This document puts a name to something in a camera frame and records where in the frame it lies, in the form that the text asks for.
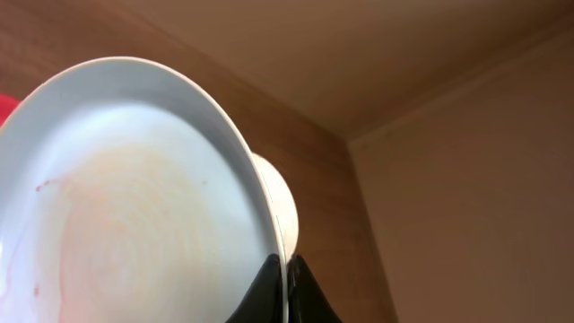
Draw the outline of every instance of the ceramic dish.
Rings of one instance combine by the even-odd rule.
[[[0,131],[0,321],[224,322],[283,240],[250,150],[184,75],[74,66]]]

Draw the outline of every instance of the ceiling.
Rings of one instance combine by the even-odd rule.
[[[573,9],[571,0],[113,0],[341,137]]]

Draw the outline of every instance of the wood grain surface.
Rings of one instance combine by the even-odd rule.
[[[51,75],[105,56],[158,61],[208,91],[290,185],[298,251],[341,319],[396,320],[342,141],[117,4],[0,0],[0,92],[22,99]]]

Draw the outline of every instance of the red object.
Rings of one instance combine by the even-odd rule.
[[[14,98],[0,94],[0,126],[6,121],[12,111],[16,109],[18,103],[20,102]]]

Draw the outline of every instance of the beige wall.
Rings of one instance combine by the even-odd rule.
[[[574,41],[352,154],[401,323],[574,322]]]

